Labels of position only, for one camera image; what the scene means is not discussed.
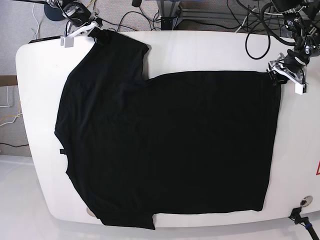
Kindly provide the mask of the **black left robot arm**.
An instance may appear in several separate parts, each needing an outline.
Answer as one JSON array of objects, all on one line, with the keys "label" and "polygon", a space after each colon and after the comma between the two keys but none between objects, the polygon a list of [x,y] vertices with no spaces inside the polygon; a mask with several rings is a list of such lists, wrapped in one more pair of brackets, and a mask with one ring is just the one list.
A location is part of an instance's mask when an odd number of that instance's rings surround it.
[{"label": "black left robot arm", "polygon": [[267,72],[271,78],[280,84],[288,80],[295,87],[306,92],[306,71],[310,58],[320,55],[319,20],[315,20],[320,11],[318,0],[272,0],[261,9],[263,17],[265,10],[274,7],[283,17],[283,24],[294,39],[293,49],[287,50],[287,55],[280,53],[276,60],[270,61]]}]

